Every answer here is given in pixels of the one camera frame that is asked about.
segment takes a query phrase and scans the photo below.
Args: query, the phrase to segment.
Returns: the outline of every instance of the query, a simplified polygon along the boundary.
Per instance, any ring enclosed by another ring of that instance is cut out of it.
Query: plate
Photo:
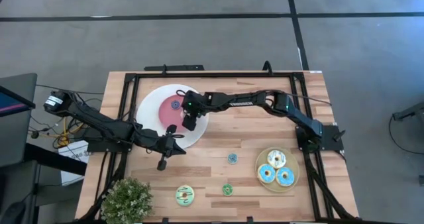
[[[283,187],[281,185],[279,185],[277,183],[276,180],[274,180],[273,182],[266,184],[262,181],[260,181],[259,177],[258,180],[259,182],[267,189],[273,191],[273,192],[286,192],[290,189],[292,189],[297,181],[299,180],[299,164],[297,163],[296,158],[294,157],[294,155],[291,154],[291,152],[289,152],[289,150],[285,149],[285,148],[267,148],[266,150],[263,150],[259,155],[258,158],[256,159],[256,165],[255,165],[255,174],[258,173],[258,168],[259,166],[263,165],[263,164],[267,164],[268,163],[268,153],[271,152],[272,150],[279,150],[281,152],[283,152],[283,154],[286,156],[286,164],[284,164],[284,167],[289,168],[293,171],[294,174],[294,183],[288,187]]]

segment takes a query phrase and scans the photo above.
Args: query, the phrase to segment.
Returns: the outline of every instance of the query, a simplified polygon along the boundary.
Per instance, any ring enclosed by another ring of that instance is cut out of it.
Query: green plant
[[[150,184],[125,178],[107,192],[107,196],[102,196],[101,218],[108,224],[133,224],[153,214]]]

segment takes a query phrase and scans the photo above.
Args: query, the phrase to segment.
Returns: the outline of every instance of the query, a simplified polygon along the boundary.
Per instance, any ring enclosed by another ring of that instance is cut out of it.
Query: gray floor
[[[295,0],[298,13],[423,11],[424,0]],[[288,0],[3,0],[0,17],[287,13]],[[291,19],[0,23],[0,74],[36,72],[38,82],[103,91],[107,73],[162,64],[208,70],[300,70]],[[364,219],[422,223],[424,156],[390,140],[393,112],[424,100],[424,18],[300,19],[311,70],[323,70]],[[37,89],[41,107],[49,89]],[[57,121],[42,109],[45,123]],[[420,150],[415,119],[394,123],[395,139]],[[32,143],[51,148],[46,139]],[[58,183],[43,169],[41,182]],[[69,221],[77,198],[43,208],[40,223]]]

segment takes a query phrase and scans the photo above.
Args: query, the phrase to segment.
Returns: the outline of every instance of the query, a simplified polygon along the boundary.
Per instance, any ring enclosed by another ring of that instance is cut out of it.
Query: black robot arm
[[[165,158],[172,155],[186,154],[177,145],[175,138],[181,135],[173,135],[176,130],[175,125],[168,127],[166,135],[158,136],[156,131],[143,129],[141,124],[136,122],[112,119],[91,108],[77,93],[70,91],[52,91],[50,97],[44,103],[45,111],[59,117],[71,116],[81,121],[101,134],[101,139],[107,142],[119,143],[121,145],[135,144],[148,150],[159,152],[162,159],[158,165],[159,170],[165,169]]]
[[[299,125],[308,135],[321,138],[323,124],[305,116],[293,104],[289,95],[279,90],[263,90],[253,93],[227,95],[221,92],[205,92],[204,95],[194,91],[177,92],[183,95],[182,108],[185,117],[183,126],[189,131],[194,130],[196,120],[209,112],[225,111],[230,107],[259,106],[266,112],[277,117],[287,117]]]

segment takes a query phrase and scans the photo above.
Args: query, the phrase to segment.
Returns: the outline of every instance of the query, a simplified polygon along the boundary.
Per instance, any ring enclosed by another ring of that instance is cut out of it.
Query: wooden table
[[[117,118],[125,73],[111,72],[107,80],[101,112],[112,118]],[[309,96],[329,101],[321,73],[305,72],[305,82]],[[137,108],[147,94],[167,84],[188,85],[201,93],[244,93],[261,89],[290,92],[287,78],[142,78]],[[301,93],[300,85],[296,86]],[[324,124],[334,122],[329,105],[310,102],[314,118]],[[253,216],[255,221],[314,220],[305,164],[302,153],[297,149],[294,127],[289,119],[273,117],[259,107],[234,107],[226,112],[210,113],[202,138],[186,150],[186,155],[171,157],[163,172],[156,170],[159,154],[147,154],[143,148],[134,146],[128,156],[125,175],[150,182],[152,186],[155,215],[145,221],[161,221],[163,217],[169,217],[170,221],[246,221],[247,216]],[[274,146],[289,149],[300,165],[299,182],[282,194],[264,188],[254,171],[258,154]],[[227,155],[232,152],[239,157],[236,165],[227,162]],[[328,187],[344,208],[357,216],[344,160],[333,151],[321,154]],[[102,158],[102,153],[96,153],[89,159],[76,218],[85,214],[93,204]],[[221,191],[226,183],[234,186],[234,194],[230,197],[224,196]],[[195,190],[195,201],[189,207],[180,207],[174,199],[177,187],[184,184]],[[319,188],[317,191],[321,215],[325,216],[322,194]]]

